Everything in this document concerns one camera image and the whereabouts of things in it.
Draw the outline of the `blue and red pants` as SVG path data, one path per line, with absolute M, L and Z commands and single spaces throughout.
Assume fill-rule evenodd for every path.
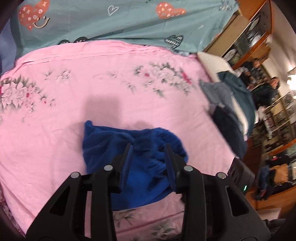
M 122 192 L 111 196 L 114 211 L 152 204 L 172 193 L 165 164 L 165 145 L 169 144 L 174 154 L 188 160 L 181 140 L 168 130 L 122 130 L 95 126 L 88 120 L 84 124 L 82 142 L 87 173 L 111 164 L 116 156 L 125 152 L 128 144 L 132 145 L 130 171 Z

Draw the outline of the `black garment pile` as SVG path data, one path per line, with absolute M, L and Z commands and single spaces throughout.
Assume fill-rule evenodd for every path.
M 227 106 L 215 105 L 211 117 L 235 156 L 243 159 L 247 152 L 247 143 L 236 114 Z

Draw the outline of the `dark teal garment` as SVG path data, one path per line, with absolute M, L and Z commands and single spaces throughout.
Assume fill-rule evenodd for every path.
M 250 91 L 246 88 L 240 78 L 229 71 L 222 71 L 217 73 L 217 75 L 222 82 L 230 87 L 231 91 L 233 92 L 234 98 L 244 112 L 246 120 L 248 122 L 246 134 L 249 137 L 255 125 L 256 111 L 256 107 Z

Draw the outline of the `grey blue garment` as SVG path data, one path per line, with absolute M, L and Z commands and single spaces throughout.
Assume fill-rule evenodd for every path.
M 210 104 L 219 106 L 221 108 L 227 108 L 230 111 L 234 111 L 232 102 L 232 91 L 223 82 L 204 82 L 199 81 L 199 86 Z

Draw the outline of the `white fleece blanket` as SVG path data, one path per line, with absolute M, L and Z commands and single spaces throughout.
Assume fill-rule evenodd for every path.
M 234 70 L 222 57 L 218 57 L 216 55 L 212 55 L 205 52 L 198 52 L 197 59 L 205 69 L 206 73 L 208 74 L 212 82 L 222 82 L 225 74 L 228 74 L 230 77 L 237 77 Z M 247 121 L 247 117 L 243 109 L 241 108 L 239 102 L 234 97 L 233 91 L 231 93 L 231 99 L 233 111 L 240 122 L 242 133 L 246 137 L 249 130 L 249 123 Z

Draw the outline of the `pink floral bed sheet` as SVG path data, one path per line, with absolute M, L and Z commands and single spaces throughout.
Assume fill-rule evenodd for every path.
M 85 174 L 84 123 L 174 133 L 202 173 L 234 155 L 212 121 L 196 57 L 121 41 L 32 51 L 1 77 L 1 197 L 22 231 L 72 172 Z

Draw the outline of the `wooden display cabinet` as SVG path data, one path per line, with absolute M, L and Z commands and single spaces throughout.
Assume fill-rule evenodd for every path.
M 278 36 L 274 33 L 273 1 L 240 1 L 239 15 L 226 29 L 229 34 L 243 21 L 248 25 L 228 50 L 222 44 L 207 53 L 222 57 L 250 91 L 256 107 L 255 125 L 246 136 L 243 163 L 255 174 L 247 200 L 261 214 L 279 210 L 288 217 L 295 206 L 295 93 L 283 91 L 279 75 L 267 69 Z

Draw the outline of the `teal heart print blanket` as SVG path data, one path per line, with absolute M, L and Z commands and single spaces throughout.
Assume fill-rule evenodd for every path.
M 36 49 L 115 39 L 200 52 L 217 37 L 237 1 L 24 1 L 11 17 L 17 57 Z

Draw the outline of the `blue pillow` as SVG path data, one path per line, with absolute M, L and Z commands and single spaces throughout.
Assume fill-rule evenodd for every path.
M 11 33 L 10 20 L 4 26 L 0 35 L 1 75 L 14 68 L 16 58 L 16 43 Z

